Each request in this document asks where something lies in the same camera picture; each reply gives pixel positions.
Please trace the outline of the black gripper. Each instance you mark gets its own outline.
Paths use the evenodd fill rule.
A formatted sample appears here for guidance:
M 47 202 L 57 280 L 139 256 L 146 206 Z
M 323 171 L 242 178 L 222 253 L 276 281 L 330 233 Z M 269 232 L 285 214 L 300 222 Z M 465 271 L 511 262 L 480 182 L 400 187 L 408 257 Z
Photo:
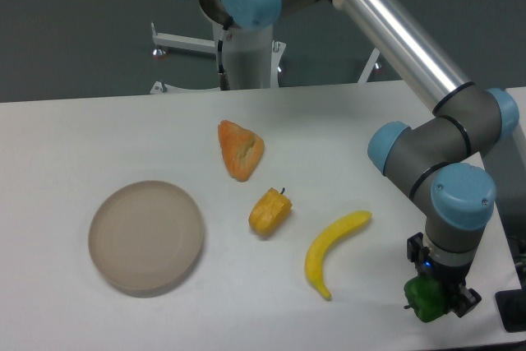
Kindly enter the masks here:
M 466 287 L 466 277 L 472 265 L 472 253 L 453 253 L 438 247 L 423 246 L 423 233 L 407 239 L 406 255 L 419 273 L 430 275 L 446 285 L 449 312 L 457 317 L 470 313 L 482 297 L 474 289 Z

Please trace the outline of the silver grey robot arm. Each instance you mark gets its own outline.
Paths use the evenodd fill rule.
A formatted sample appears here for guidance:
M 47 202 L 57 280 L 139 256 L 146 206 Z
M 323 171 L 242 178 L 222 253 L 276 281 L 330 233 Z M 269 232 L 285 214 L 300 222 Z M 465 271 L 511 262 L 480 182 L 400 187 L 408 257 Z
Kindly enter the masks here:
M 272 86 L 274 23 L 319 1 L 200 0 L 215 24 L 220 88 Z M 423 322 L 449 312 L 464 316 L 481 300 L 465 279 L 496 199 L 492 177 L 467 160 L 514 131 L 518 106 L 503 90 L 478 89 L 396 0 L 329 1 L 355 21 L 432 112 L 418 128 L 384 125 L 367 153 L 427 218 L 424 231 L 407 241 L 417 271 L 404 286 L 408 308 Z

